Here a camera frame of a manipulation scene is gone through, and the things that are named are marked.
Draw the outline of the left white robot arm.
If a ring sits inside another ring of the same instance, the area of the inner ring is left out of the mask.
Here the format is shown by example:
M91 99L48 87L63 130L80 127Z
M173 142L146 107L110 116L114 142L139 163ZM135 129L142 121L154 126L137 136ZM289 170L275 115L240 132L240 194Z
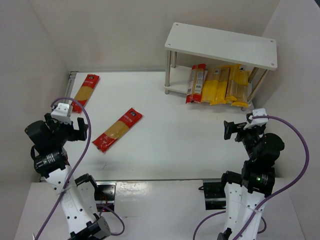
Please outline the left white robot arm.
M67 220L71 240L104 240L111 235L107 221L98 214L94 201L97 187L89 174L75 179L68 155L66 142L86 141L88 125L84 119L77 119L74 129L69 117L66 122L46 113L44 120L38 120L25 128L33 142L30 156L35 171L51 185L58 196L55 203L60 205Z

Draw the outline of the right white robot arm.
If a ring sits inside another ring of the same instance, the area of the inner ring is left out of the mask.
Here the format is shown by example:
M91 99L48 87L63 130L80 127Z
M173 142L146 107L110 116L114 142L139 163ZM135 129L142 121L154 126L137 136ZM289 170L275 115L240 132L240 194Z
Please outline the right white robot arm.
M243 143L249 159L241 173L225 172L221 184L226 197L225 231L219 240L255 240L259 232L264 206L259 203L269 197L275 185L275 161L285 148L274 133L264 133L265 125L246 128L246 123L224 122L224 139L236 134L235 141Z

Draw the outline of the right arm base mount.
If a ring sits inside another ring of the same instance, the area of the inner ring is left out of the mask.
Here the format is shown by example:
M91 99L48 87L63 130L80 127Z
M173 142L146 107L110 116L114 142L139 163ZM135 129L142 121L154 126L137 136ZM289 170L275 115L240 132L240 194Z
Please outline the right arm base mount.
M220 179L203 180L198 190L204 194L205 209L207 211L225 210L226 195Z

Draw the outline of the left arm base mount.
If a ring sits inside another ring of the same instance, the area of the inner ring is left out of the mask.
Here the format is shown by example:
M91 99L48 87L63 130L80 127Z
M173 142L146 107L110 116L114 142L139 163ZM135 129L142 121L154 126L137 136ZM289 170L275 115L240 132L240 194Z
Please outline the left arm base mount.
M94 192L94 199L98 212L110 212L104 209L102 205L107 206L111 210L115 210L116 186L115 181L97 181L97 189Z

